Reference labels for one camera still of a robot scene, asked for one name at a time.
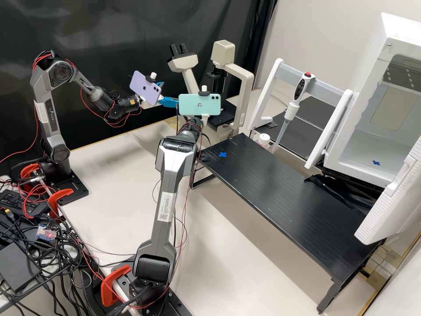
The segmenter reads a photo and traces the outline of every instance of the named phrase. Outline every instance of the red clamp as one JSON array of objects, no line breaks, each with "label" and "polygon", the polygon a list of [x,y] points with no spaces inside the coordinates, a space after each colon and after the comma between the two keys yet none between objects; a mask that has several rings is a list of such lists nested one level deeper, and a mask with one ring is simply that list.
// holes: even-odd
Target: red clamp
[{"label": "red clamp", "polygon": [[[30,164],[30,165],[27,165],[27,166],[23,167],[22,170],[21,170],[21,178],[24,179],[24,178],[27,178],[27,177],[31,176],[31,173],[36,171],[36,170],[39,170],[39,164],[38,163]],[[30,184],[25,184],[23,186],[23,189],[26,192],[29,192],[32,189],[32,186]],[[42,190],[42,188],[40,188],[40,190],[35,190],[34,193],[36,194],[36,193],[40,192],[41,190]]]},{"label": "red clamp", "polygon": [[24,178],[28,177],[31,174],[31,172],[34,172],[38,169],[39,169],[38,163],[30,164],[30,165],[27,165],[27,166],[23,167],[22,170],[21,170],[21,178],[24,179]]},{"label": "red clamp", "polygon": [[131,267],[129,265],[124,265],[121,268],[116,269],[115,271],[111,272],[101,283],[101,301],[102,305],[105,307],[109,307],[113,305],[116,301],[118,301],[117,296],[113,293],[112,287],[113,282],[117,280],[119,277],[128,274],[131,271]]},{"label": "red clamp", "polygon": [[[50,207],[58,213],[58,207],[57,207],[57,201],[60,200],[62,197],[65,197],[67,195],[71,195],[73,193],[73,189],[62,189],[60,191],[57,191],[56,193],[53,193],[47,200]],[[57,218],[57,215],[54,212],[50,212],[51,218]]]}]

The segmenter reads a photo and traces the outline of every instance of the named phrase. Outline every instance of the table leg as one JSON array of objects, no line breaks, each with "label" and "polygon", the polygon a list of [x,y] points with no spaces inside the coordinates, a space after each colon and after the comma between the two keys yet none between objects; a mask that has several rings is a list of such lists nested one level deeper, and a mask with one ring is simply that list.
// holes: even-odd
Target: table leg
[{"label": "table leg", "polygon": [[342,287],[340,285],[337,285],[334,283],[326,293],[325,297],[322,299],[322,301],[317,306],[317,311],[319,314],[323,313],[324,310],[329,306],[329,304],[333,301],[333,299],[339,294],[339,292],[342,290]]},{"label": "table leg", "polygon": [[215,178],[215,175],[214,175],[214,174],[211,174],[210,176],[207,176],[206,178],[203,178],[202,180],[199,180],[199,181],[196,181],[196,182],[193,182],[193,181],[194,181],[194,178],[193,178],[193,180],[192,180],[192,182],[191,182],[190,186],[191,186],[192,190],[194,190],[194,189],[196,189],[199,185],[201,185],[201,184],[203,184],[203,183],[205,183],[205,182],[207,182],[207,181],[209,181],[209,180],[212,180],[213,178]]}]

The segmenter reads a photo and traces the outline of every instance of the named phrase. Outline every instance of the white bottle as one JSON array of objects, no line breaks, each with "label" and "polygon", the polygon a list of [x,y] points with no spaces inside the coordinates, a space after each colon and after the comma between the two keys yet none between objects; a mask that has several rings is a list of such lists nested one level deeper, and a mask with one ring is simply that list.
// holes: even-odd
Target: white bottle
[{"label": "white bottle", "polygon": [[268,150],[270,145],[269,141],[271,140],[271,137],[268,134],[260,134],[259,138],[257,139],[257,143],[261,145],[264,149]]}]

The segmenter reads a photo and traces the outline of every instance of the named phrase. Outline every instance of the black platform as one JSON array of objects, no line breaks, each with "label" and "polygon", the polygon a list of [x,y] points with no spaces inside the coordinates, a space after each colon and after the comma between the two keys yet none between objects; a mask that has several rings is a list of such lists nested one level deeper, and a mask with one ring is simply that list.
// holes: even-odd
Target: black platform
[{"label": "black platform", "polygon": [[322,312],[364,266],[380,242],[354,233],[364,215],[350,209],[244,134],[202,151],[201,163],[305,251],[334,284]]},{"label": "black platform", "polygon": [[229,124],[234,121],[235,111],[237,107],[227,100],[221,101],[221,114],[213,115],[208,119],[208,124],[210,124],[215,130],[218,126],[223,124]]}]

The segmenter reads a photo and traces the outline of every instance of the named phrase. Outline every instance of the white wall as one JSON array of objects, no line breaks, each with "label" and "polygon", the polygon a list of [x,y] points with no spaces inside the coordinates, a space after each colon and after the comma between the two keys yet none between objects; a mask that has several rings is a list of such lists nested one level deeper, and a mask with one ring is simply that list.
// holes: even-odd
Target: white wall
[{"label": "white wall", "polygon": [[419,316],[420,271],[421,242],[418,242],[364,316]]},{"label": "white wall", "polygon": [[278,0],[264,43],[255,87],[276,58],[346,89],[380,12],[421,21],[419,0]]}]

